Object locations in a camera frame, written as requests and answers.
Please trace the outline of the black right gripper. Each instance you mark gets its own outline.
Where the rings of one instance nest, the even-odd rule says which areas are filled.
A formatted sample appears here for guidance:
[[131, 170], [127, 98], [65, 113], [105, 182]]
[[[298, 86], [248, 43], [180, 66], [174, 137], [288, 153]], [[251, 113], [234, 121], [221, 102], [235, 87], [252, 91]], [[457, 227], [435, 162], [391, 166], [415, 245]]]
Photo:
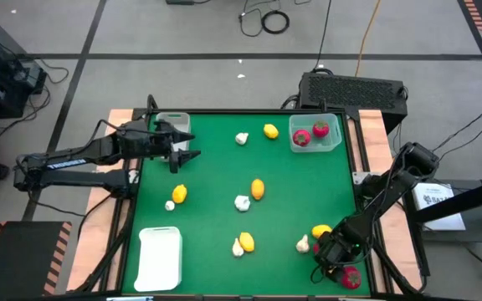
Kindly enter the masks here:
[[322, 233], [317, 239], [315, 261], [325, 269], [334, 268], [331, 280], [341, 284], [343, 272], [340, 266], [352, 262], [361, 252], [361, 248], [354, 242], [349, 242], [341, 234]]

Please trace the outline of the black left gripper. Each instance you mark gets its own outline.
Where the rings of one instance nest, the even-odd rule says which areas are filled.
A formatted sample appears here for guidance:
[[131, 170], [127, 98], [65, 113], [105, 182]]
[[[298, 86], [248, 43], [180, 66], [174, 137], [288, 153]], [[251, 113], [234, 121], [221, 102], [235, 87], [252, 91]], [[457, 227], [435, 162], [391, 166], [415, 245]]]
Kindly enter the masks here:
[[169, 156], [170, 172], [178, 172], [182, 165], [201, 154], [199, 150], [172, 152], [172, 142], [182, 143], [193, 140], [195, 136], [180, 131], [163, 120], [155, 121], [154, 125], [155, 130], [149, 131], [145, 121], [137, 120], [117, 129], [117, 143], [123, 159]]

